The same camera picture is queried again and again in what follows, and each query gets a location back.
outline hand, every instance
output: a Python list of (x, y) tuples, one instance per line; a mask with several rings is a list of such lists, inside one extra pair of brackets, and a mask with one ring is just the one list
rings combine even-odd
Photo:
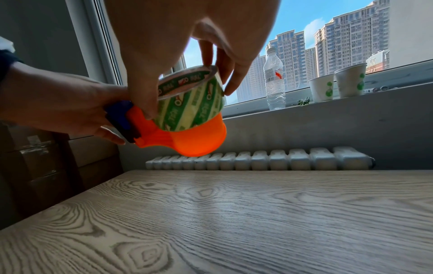
[(38, 70), (14, 63), (0, 84), (0, 119), (20, 125), (88, 134), (124, 144), (107, 129), (103, 107), (129, 100), (126, 87), (102, 84), (86, 77)]
[(199, 40), (204, 65), (216, 65), (227, 84), (240, 85), (275, 21), (279, 0), (105, 0), (128, 72), (131, 100), (147, 118), (157, 115), (158, 77), (182, 55), (190, 37)]

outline bottle label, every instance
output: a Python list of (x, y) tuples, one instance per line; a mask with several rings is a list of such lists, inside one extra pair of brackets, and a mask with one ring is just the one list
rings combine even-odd
[(283, 79), (283, 69), (268, 69), (265, 70), (265, 83)]

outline white paper cup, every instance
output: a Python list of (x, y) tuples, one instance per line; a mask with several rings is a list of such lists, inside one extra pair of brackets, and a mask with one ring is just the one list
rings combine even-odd
[(340, 98), (362, 95), (367, 63), (353, 65), (335, 71)]
[(309, 80), (309, 83), (311, 88), (311, 95), (313, 96), (313, 101), (315, 103), (332, 100), (334, 89), (334, 74), (314, 78), (312, 80)]

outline plastic water bottle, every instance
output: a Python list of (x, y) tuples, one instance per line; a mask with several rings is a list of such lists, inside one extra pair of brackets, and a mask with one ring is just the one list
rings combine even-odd
[(266, 51), (266, 62), (263, 66), (267, 104), (270, 110), (286, 107), (286, 93), (283, 79), (283, 63), (276, 55), (276, 48)]

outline orange tape dispenser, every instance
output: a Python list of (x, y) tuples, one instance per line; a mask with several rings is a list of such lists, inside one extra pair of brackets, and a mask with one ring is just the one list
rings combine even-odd
[(216, 66), (199, 66), (163, 78), (158, 117), (146, 120), (131, 101), (106, 106), (107, 119), (140, 148), (166, 146), (188, 157), (216, 150), (227, 134), (222, 120), (222, 82)]

